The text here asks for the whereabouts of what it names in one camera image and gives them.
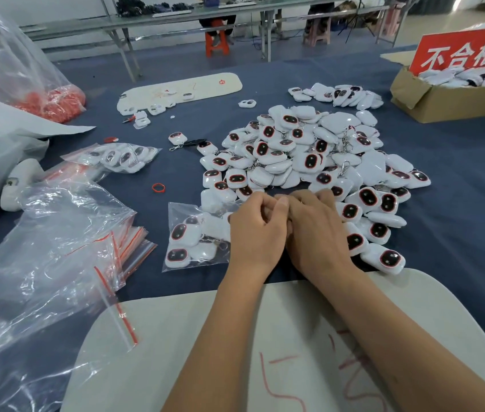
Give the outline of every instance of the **floor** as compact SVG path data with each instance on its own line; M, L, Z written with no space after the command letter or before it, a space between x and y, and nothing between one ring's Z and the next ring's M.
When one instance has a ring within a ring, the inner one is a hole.
M399 34L396 47L415 45L423 34L450 32L485 22L485 13L479 11L457 11L448 15L408 16ZM366 28L354 29L348 42L349 30L341 35L333 33L330 45L319 42L316 47L301 43L301 31L286 32L288 40L272 42L272 61L297 60L316 56L343 56L363 51L384 52L390 43L375 44L375 37ZM158 47L136 52L142 76L137 85L209 74L210 71L232 66L261 62L260 39L238 39L228 56L215 54L205 56L204 42ZM91 99L104 92L106 87L130 83L130 79L119 54L73 59L56 63L67 79L86 91Z

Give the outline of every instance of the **red sign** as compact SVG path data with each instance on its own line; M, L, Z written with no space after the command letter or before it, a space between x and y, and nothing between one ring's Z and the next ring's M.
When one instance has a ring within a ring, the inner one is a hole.
M418 75L430 69L460 66L485 66L485 29L424 35L409 70Z

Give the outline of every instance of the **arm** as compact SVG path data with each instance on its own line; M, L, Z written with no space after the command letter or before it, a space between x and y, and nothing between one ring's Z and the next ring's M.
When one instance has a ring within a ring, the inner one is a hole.
M287 249L363 347L405 412L484 412L485 381L357 269L330 190L290 200Z
M239 410L241 374L257 301L284 249L287 202L256 192L231 215L227 273L163 412ZM266 209L269 222L262 218Z

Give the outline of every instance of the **red rubber ring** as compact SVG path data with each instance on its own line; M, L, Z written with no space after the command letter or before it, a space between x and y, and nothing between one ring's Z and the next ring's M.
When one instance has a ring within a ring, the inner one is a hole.
M162 190L157 191L157 190L155 189L155 186L157 186L157 185L158 185L158 186L162 186ZM161 183L155 183L155 184L154 184L154 185L153 185L151 188L152 188L152 189L153 189L153 191L155 191L157 194L163 194L163 193L166 191L166 186L164 186L164 185L163 185L163 184L161 184Z

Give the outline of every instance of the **blue container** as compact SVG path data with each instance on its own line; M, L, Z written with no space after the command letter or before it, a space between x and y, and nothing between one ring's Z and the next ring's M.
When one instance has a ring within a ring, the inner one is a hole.
M217 7L219 6L219 0L204 0L204 5L206 7Z

